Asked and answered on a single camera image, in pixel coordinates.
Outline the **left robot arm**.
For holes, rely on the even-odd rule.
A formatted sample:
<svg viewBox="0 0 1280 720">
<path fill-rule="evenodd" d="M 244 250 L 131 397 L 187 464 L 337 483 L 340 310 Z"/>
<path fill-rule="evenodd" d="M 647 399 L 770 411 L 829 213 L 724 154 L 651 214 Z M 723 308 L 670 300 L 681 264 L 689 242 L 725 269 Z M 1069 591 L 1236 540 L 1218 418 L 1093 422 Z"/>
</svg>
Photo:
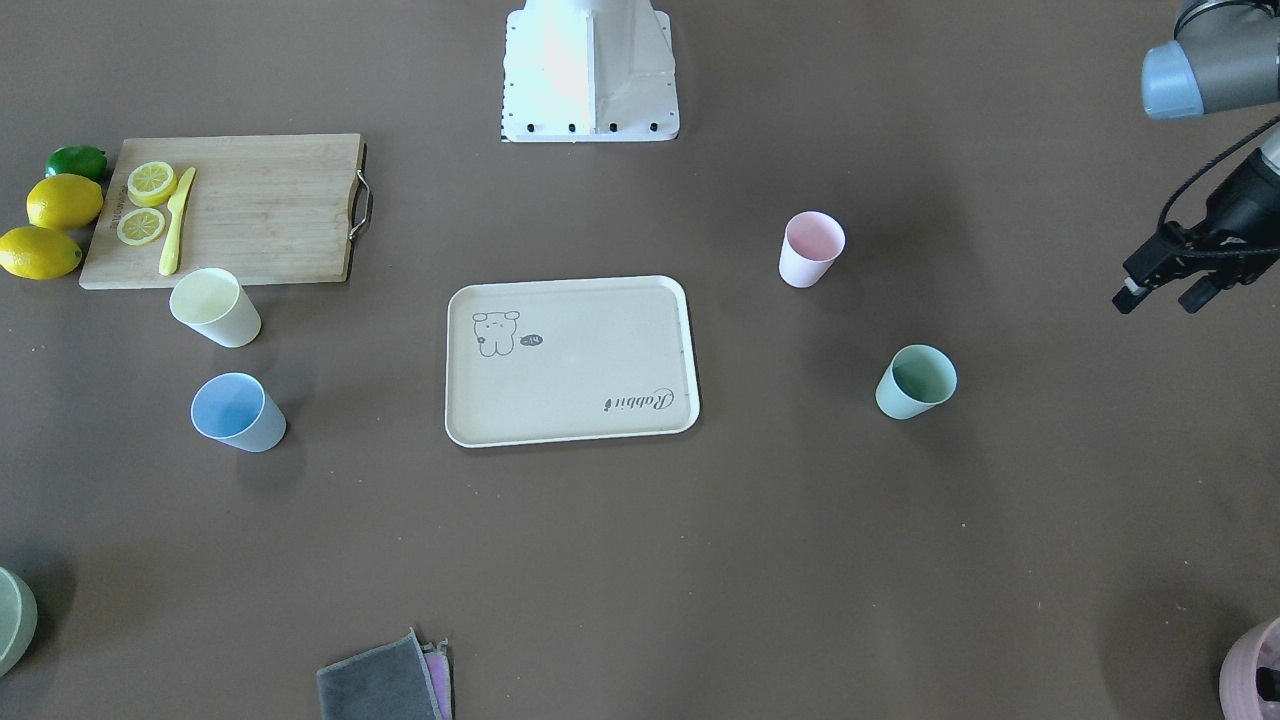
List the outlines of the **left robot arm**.
<svg viewBox="0 0 1280 720">
<path fill-rule="evenodd" d="M 1156 120 L 1276 102 L 1277 3 L 1183 3 L 1172 40 L 1146 54 L 1140 91 L 1146 114 Z M 1267 135 L 1262 145 L 1210 193 L 1199 222 L 1187 227 L 1169 219 L 1172 205 L 1204 173 L 1261 135 Z M 1129 314 L 1157 288 L 1194 278 L 1179 299 L 1194 314 L 1220 292 L 1256 282 L 1277 255 L 1277 118 L 1271 118 L 1172 192 L 1153 234 L 1124 261 L 1125 284 L 1112 304 Z"/>
</svg>

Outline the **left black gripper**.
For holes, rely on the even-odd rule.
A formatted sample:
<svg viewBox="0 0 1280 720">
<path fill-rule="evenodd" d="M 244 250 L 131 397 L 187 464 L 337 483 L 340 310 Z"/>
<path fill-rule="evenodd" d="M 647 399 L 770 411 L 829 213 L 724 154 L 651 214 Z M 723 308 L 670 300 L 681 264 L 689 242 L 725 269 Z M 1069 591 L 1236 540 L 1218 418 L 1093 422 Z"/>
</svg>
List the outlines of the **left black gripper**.
<svg viewBox="0 0 1280 720">
<path fill-rule="evenodd" d="M 1279 247 L 1279 176 L 1263 150 L 1249 156 L 1210 195 L 1206 218 L 1198 224 L 1198 259 L 1274 260 Z M 1148 293 L 1172 281 L 1201 272 L 1188 258 L 1187 233 L 1180 225 L 1158 225 L 1124 263 L 1124 287 L 1112 299 L 1121 314 L 1130 314 Z M 1199 275 L 1178 299 L 1196 314 L 1219 293 L 1236 284 L 1234 264 Z"/>
</svg>

